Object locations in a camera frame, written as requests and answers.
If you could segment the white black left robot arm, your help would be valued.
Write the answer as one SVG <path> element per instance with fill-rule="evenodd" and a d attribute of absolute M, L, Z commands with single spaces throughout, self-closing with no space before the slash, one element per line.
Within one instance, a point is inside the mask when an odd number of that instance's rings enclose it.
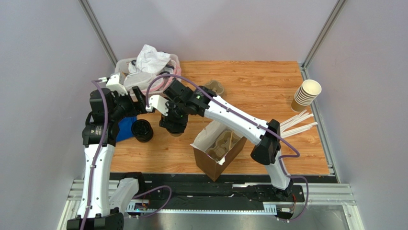
<path fill-rule="evenodd" d="M 85 121 L 82 139 L 85 176 L 82 198 L 76 217 L 67 221 L 68 230 L 122 230 L 127 207 L 139 191 L 139 177 L 123 178 L 109 194 L 111 163 L 125 117 L 146 113 L 146 98 L 139 87 L 132 88 L 137 102 L 129 94 L 98 87 L 90 93 L 91 112 Z"/>

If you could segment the single cardboard cup carrier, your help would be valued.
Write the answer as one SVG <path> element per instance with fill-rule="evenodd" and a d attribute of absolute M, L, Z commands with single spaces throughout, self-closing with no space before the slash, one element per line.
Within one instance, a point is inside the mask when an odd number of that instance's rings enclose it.
<path fill-rule="evenodd" d="M 208 156 L 216 161 L 220 161 L 223 157 L 240 141 L 239 137 L 234 131 L 226 130 L 222 132 L 215 143 L 206 150 Z"/>

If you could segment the brown paper coffee cup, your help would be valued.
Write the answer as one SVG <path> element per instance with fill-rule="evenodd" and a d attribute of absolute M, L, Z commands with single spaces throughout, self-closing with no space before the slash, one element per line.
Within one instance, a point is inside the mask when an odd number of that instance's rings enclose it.
<path fill-rule="evenodd" d="M 172 135 L 173 137 L 179 137 L 182 135 L 182 133 L 170 132 L 170 135 Z"/>

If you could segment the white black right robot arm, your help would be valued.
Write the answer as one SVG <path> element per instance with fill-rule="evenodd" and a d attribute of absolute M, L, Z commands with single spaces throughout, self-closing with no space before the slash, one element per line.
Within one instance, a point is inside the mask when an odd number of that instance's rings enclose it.
<path fill-rule="evenodd" d="M 164 90 L 164 96 L 150 96 L 148 105 L 162 114 L 160 127 L 171 134 L 182 134 L 189 115 L 199 115 L 217 121 L 238 132 L 253 145 L 252 159 L 267 169 L 276 193 L 290 197 L 293 180 L 287 175 L 281 157 L 280 123 L 267 122 L 250 116 L 219 97 L 214 91 L 197 86 L 196 90 L 173 80 Z"/>

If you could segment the brown paper bag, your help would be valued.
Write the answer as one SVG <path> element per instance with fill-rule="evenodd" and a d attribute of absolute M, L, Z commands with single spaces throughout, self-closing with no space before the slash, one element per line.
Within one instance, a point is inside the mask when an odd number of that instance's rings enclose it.
<path fill-rule="evenodd" d="M 244 148 L 247 138 L 217 121 L 210 122 L 191 144 L 195 162 L 216 181 Z"/>

